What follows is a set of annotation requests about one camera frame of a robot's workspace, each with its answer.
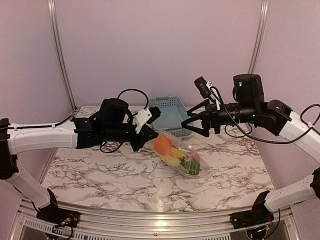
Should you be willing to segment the orange fake fruit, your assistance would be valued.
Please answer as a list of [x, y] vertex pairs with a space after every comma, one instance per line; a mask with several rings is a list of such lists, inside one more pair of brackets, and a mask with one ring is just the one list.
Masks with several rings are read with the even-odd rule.
[[155, 151], [161, 155], [168, 155], [170, 153], [170, 149], [173, 146], [172, 141], [164, 135], [159, 135], [154, 141], [154, 149]]

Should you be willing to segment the clear zip top bag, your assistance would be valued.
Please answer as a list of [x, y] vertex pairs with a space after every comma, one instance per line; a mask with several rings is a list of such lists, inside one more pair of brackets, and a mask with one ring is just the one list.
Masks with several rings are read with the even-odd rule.
[[198, 152], [174, 135], [158, 131], [158, 137], [146, 145], [167, 166], [187, 178], [206, 178], [211, 168]]

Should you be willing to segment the yellow fake bananas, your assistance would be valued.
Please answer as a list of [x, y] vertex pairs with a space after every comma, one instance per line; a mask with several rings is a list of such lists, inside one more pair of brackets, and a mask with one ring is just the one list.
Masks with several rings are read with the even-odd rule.
[[163, 155], [161, 159], [168, 166], [177, 167], [181, 164], [181, 160], [184, 159], [184, 154], [179, 149], [172, 147], [169, 151], [169, 154]]

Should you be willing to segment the red fake fruit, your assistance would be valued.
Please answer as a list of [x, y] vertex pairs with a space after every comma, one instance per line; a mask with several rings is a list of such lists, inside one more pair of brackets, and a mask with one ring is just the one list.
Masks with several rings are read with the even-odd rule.
[[201, 161], [201, 157], [197, 153], [192, 154], [191, 159], [197, 162]]

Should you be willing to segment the green fake vegetable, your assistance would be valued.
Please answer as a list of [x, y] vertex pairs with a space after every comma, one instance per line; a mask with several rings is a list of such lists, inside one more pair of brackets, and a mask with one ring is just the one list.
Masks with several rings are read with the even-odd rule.
[[197, 160], [181, 160], [179, 169], [188, 176], [197, 177], [201, 172], [201, 164]]

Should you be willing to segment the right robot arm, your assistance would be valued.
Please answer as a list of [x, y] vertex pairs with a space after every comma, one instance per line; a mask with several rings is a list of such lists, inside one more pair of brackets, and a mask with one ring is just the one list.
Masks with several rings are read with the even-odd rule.
[[[264, 128], [282, 142], [278, 145], [295, 144], [317, 162], [320, 160], [320, 132], [301, 114], [294, 112], [280, 100], [265, 101], [262, 79], [258, 74], [239, 74], [233, 77], [234, 103], [224, 103], [219, 90], [202, 76], [194, 81], [204, 101], [187, 111], [188, 119], [181, 123], [184, 129], [208, 137], [210, 129], [216, 134], [221, 126], [240, 123]], [[306, 178], [278, 190], [260, 193], [247, 219], [258, 224], [267, 213], [320, 197], [320, 170]]]

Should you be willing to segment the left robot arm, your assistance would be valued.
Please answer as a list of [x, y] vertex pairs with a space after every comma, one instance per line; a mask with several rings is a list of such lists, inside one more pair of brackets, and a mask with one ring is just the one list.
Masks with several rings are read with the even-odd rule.
[[107, 143], [130, 143], [137, 152], [158, 136], [150, 124], [161, 115], [158, 107], [145, 107], [136, 114], [118, 98], [104, 99], [90, 117], [68, 117], [58, 123], [23, 125], [0, 121], [0, 178], [29, 198], [53, 223], [63, 219], [56, 197], [41, 186], [18, 163], [18, 154], [43, 149], [89, 149]]

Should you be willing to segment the light blue plastic basket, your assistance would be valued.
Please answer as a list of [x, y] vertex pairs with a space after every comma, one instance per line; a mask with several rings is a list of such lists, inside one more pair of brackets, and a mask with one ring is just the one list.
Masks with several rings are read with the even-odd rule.
[[175, 137], [189, 136], [191, 131], [182, 128], [181, 122], [187, 120], [187, 109], [178, 96], [156, 97], [149, 99], [148, 108], [158, 107], [160, 117], [150, 126], [155, 131], [168, 132]]

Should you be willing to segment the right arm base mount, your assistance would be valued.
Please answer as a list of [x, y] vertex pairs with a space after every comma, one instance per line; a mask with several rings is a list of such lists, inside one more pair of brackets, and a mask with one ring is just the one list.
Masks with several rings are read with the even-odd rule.
[[254, 201], [250, 210], [234, 212], [230, 215], [229, 222], [234, 229], [252, 227], [273, 221], [274, 215], [265, 207], [265, 198], [269, 190], [261, 192]]

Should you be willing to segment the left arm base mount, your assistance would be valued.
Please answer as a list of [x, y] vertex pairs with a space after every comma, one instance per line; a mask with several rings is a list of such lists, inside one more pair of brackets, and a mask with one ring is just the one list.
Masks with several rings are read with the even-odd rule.
[[38, 208], [36, 217], [40, 220], [54, 223], [58, 227], [69, 225], [76, 228], [80, 213], [78, 211], [60, 208], [54, 193], [50, 189], [47, 189], [47, 191], [50, 197], [49, 205], [44, 208]]

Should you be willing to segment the right aluminium corner post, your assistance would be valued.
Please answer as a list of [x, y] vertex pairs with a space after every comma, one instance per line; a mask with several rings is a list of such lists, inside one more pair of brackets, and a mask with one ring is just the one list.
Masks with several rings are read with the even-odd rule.
[[255, 42], [253, 46], [253, 51], [248, 67], [248, 73], [253, 74], [258, 64], [258, 59], [260, 52], [262, 50], [262, 45], [265, 37], [267, 21], [268, 21], [268, 13], [270, 8], [270, 1], [269, 0], [262, 0], [260, 6], [260, 14], [257, 26], [257, 32], [255, 37]]

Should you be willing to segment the aluminium corner post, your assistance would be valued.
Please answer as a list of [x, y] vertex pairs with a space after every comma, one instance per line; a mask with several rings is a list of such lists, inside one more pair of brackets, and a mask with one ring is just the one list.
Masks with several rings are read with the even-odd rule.
[[258, 64], [258, 59], [260, 52], [262, 50], [262, 45], [265, 37], [267, 21], [268, 21], [268, 13], [270, 8], [270, 1], [269, 0], [262, 0], [260, 6], [260, 14], [257, 26], [257, 32], [255, 37], [255, 42], [253, 46], [253, 51], [248, 67], [248, 73], [253, 74]]
[[62, 76], [63, 85], [65, 87], [67, 99], [70, 105], [71, 110], [74, 112], [77, 109], [77, 105], [75, 102], [74, 95], [72, 93], [72, 88], [68, 76], [67, 67], [65, 64], [62, 42], [60, 38], [59, 24], [58, 24], [58, 16], [57, 16], [57, 8], [55, 0], [48, 0], [48, 12], [50, 17], [50, 23], [53, 34], [53, 41], [55, 45], [55, 51], [57, 54], [58, 65]]

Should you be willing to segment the aluminium front rail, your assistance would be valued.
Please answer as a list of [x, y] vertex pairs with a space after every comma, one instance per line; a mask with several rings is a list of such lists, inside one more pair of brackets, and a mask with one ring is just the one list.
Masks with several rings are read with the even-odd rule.
[[53, 228], [36, 218], [31, 202], [23, 199], [7, 239], [45, 239], [47, 235], [74, 240], [247, 240], [255, 226], [234, 229], [230, 215], [247, 207], [196, 212], [139, 212], [94, 208], [60, 202], [60, 207], [79, 212], [78, 225]]

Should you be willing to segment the left aluminium corner post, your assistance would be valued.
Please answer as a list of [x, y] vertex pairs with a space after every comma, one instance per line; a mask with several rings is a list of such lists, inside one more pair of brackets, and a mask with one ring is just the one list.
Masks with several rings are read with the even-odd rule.
[[58, 16], [57, 16], [57, 8], [55, 0], [48, 0], [48, 12], [50, 17], [50, 23], [53, 34], [53, 41], [55, 45], [55, 51], [57, 54], [58, 65], [62, 76], [63, 85], [65, 87], [67, 99], [70, 105], [71, 110], [74, 112], [77, 109], [77, 105], [75, 102], [74, 95], [72, 93], [72, 88], [68, 76], [67, 67], [65, 64], [62, 42], [60, 38], [59, 24], [58, 24]]

